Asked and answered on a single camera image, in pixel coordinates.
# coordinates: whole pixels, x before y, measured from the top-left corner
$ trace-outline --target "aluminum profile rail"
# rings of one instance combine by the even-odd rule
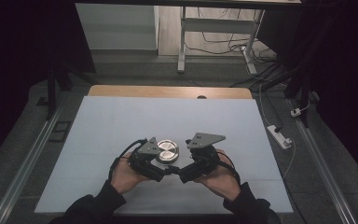
[[[37,136],[31,150],[22,161],[19,171],[14,176],[5,195],[0,202],[0,224],[6,223],[11,211],[13,210],[17,200],[20,197],[22,189],[24,188],[28,177],[34,169],[37,159],[42,152],[43,147],[48,141],[48,137],[53,129],[58,117],[62,112],[62,106],[68,97],[67,92],[60,94],[57,110],[54,112],[50,120],[47,120],[43,126],[42,131]]]
[[[339,216],[341,217],[342,223],[345,224],[358,223],[338,183],[336,182],[335,178],[331,174],[331,171],[326,161],[324,160],[324,156],[321,150],[319,149],[318,145],[316,144],[310,129],[305,128],[304,124],[301,122],[300,119],[296,119],[296,125],[301,133],[301,136],[304,139],[304,142],[307,145],[307,148],[310,152],[310,155],[312,156],[316,168],[319,171],[319,174],[324,182],[324,185],[326,186],[327,191],[332,197],[333,203],[337,209]]]

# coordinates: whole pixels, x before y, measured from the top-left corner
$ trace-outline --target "power strip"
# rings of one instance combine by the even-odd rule
[[[267,130],[283,150],[291,147],[292,140],[290,140],[290,138],[284,138],[281,132],[275,133],[276,128],[275,125],[271,125],[267,127]]]

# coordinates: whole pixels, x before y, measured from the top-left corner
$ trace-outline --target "round metal tin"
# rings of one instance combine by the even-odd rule
[[[162,140],[157,143],[160,153],[156,160],[162,164],[171,164],[179,157],[179,147],[171,140]]]

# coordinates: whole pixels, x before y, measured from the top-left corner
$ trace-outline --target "hand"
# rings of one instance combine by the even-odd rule
[[[221,149],[217,149],[216,151],[226,155],[225,151]],[[226,156],[218,155],[220,161],[230,166],[233,165]],[[234,201],[241,192],[240,186],[233,174],[221,165],[217,165],[217,168],[210,174],[199,177],[195,179],[194,182],[203,184],[211,192],[230,201]]]
[[[124,157],[128,158],[131,155],[130,152],[126,153]],[[112,180],[110,184],[117,190],[118,193],[123,194],[142,181],[150,180],[144,175],[139,175],[131,169],[126,158],[121,158],[118,162],[115,170],[112,173]]]

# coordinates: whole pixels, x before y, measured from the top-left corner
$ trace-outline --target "forearm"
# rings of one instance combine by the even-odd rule
[[[126,201],[108,181],[94,198],[87,195],[74,202],[62,217],[55,218],[50,224],[106,223],[114,211]]]
[[[233,201],[224,200],[223,206],[231,211],[240,223],[265,224],[269,217],[269,202],[256,199],[248,183],[241,185],[241,192]]]

